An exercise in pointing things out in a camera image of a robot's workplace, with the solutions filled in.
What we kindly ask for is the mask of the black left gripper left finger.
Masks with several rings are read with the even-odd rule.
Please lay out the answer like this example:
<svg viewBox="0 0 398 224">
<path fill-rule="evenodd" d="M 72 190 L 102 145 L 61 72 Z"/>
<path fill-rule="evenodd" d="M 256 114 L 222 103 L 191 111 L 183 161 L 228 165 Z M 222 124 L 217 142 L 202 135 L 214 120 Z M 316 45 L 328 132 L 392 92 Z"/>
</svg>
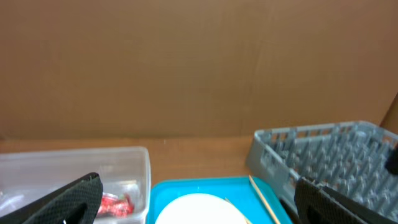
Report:
<svg viewBox="0 0 398 224">
<path fill-rule="evenodd" d="M 1 217 L 1 224 L 92 224 L 102 196 L 100 175 L 91 172 Z"/>
</svg>

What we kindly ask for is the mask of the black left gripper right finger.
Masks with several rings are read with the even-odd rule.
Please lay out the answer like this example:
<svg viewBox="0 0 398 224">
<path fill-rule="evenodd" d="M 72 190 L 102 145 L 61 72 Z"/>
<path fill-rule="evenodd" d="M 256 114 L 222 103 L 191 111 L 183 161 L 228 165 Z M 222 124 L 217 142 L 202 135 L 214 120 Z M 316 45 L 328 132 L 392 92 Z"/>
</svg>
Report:
<svg viewBox="0 0 398 224">
<path fill-rule="evenodd" d="M 304 224 L 397 224 L 316 180 L 301 177 L 294 202 Z"/>
</svg>

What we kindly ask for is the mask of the red snack wrapper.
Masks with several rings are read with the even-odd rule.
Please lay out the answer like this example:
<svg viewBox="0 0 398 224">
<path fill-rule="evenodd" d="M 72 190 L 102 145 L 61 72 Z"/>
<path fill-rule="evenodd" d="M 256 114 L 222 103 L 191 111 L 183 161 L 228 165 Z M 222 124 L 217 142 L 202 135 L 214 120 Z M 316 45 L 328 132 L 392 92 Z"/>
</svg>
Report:
<svg viewBox="0 0 398 224">
<path fill-rule="evenodd" d="M 113 195 L 104 193 L 97 217 L 127 217 L 133 213 L 135 204 L 128 194 Z"/>
</svg>

